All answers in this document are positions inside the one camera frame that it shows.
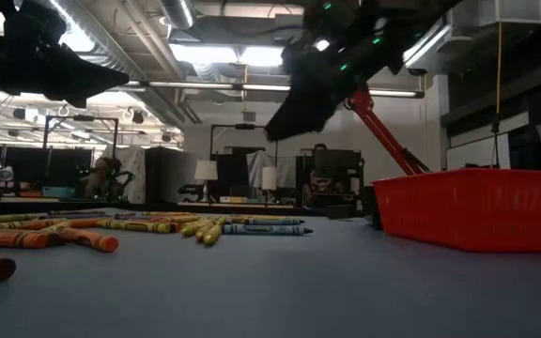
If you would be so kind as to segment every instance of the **blue table surface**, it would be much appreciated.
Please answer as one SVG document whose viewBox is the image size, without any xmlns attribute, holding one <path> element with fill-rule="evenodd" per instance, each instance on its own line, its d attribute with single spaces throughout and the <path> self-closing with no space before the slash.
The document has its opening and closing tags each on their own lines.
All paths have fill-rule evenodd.
<svg viewBox="0 0 541 338">
<path fill-rule="evenodd" d="M 0 249 L 4 337 L 541 337 L 541 254 L 462 253 L 363 220 L 312 236 L 194 239 L 98 229 L 115 253 Z"/>
</svg>

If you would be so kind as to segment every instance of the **ceiling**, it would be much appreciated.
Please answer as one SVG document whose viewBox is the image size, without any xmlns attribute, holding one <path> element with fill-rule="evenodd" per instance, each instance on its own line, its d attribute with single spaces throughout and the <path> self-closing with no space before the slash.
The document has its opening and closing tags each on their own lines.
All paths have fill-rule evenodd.
<svg viewBox="0 0 541 338">
<path fill-rule="evenodd" d="M 300 25 L 302 5 L 306 0 L 281 0 L 280 5 L 272 0 L 231 0 L 220 16 L 220 0 L 193 0 L 197 13 L 195 24 L 185 30 L 170 29 L 162 13 L 161 0 L 36 0 L 47 6 L 54 6 L 66 19 L 69 30 L 63 41 L 78 55 L 90 62 L 118 69 L 130 74 L 132 80 L 158 81 L 218 81 L 246 82 L 262 85 L 288 85 L 278 64 L 258 66 L 256 59 L 251 65 L 234 62 L 209 63 L 205 71 L 201 65 L 194 67 L 189 60 L 178 55 L 176 47 L 209 46 L 226 48 L 235 53 L 243 62 L 248 47 L 264 46 L 280 53 L 281 46 L 299 30 L 280 31 L 267 36 L 245 38 L 242 33 L 281 25 Z M 216 57 L 216 52 L 199 53 L 198 57 Z M 388 70 L 381 71 L 369 81 L 371 87 L 394 90 L 418 90 L 418 78 L 403 71 L 393 76 Z M 115 117 L 120 121 L 123 132 L 144 131 L 141 135 L 145 144 L 158 144 L 165 131 L 173 132 L 172 146 L 180 147 L 182 136 L 171 127 L 183 129 L 190 124 L 211 124 L 218 121 L 240 122 L 240 111 L 247 109 L 258 113 L 262 120 L 271 114 L 283 101 L 285 94 L 274 92 L 235 92 L 212 90 L 179 90 L 171 88 L 147 89 L 145 92 L 105 93 L 89 100 L 86 110 L 70 109 L 69 115 L 95 115 Z M 0 93 L 0 103 L 7 95 Z M 3 127 L 23 127 L 21 136 L 26 142 L 39 141 L 42 131 L 28 128 L 42 128 L 42 121 L 20 121 L 12 116 L 19 107 L 37 109 L 42 115 L 56 115 L 64 106 L 63 102 L 50 102 L 41 96 L 24 95 L 0 105 L 0 140 L 10 141 Z M 128 111 L 136 109 L 145 112 L 145 121 L 136 125 L 126 117 Z M 97 127 L 67 121 L 75 129 L 92 129 L 102 146 L 111 140 L 102 124 Z M 69 131 L 58 131 L 52 135 L 56 143 L 73 143 Z M 122 137 L 120 144 L 134 143 L 136 136 Z"/>
</svg>

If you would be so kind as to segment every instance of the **lamp shade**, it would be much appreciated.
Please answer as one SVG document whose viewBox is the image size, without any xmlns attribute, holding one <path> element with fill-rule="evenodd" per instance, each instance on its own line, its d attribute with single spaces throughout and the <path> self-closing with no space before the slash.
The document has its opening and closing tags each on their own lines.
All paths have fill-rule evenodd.
<svg viewBox="0 0 541 338">
<path fill-rule="evenodd" d="M 277 190 L 277 168 L 273 166 L 262 168 L 262 190 Z"/>
<path fill-rule="evenodd" d="M 216 161 L 198 161 L 195 167 L 194 178 L 197 180 L 217 180 Z"/>
</svg>

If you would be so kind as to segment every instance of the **red plastic bin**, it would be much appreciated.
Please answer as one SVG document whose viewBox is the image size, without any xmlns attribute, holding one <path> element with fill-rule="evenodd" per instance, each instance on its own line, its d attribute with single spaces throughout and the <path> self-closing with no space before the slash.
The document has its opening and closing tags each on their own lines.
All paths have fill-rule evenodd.
<svg viewBox="0 0 541 338">
<path fill-rule="evenodd" d="M 541 172 L 463 169 L 374 185 L 388 234 L 474 252 L 541 252 Z"/>
</svg>

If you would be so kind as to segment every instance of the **white lamp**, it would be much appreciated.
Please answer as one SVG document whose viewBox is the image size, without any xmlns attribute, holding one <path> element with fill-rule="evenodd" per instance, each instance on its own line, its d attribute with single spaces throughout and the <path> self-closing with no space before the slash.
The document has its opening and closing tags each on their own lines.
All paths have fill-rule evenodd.
<svg viewBox="0 0 541 338">
<path fill-rule="evenodd" d="M 269 192 L 277 190 L 277 168 L 270 166 L 262 168 L 262 191 L 265 203 L 269 202 Z"/>
<path fill-rule="evenodd" d="M 218 179 L 216 161 L 197 161 L 194 178 L 196 180 L 204 181 L 204 198 L 202 199 L 202 202 L 207 202 L 209 200 L 208 181 Z"/>
</svg>

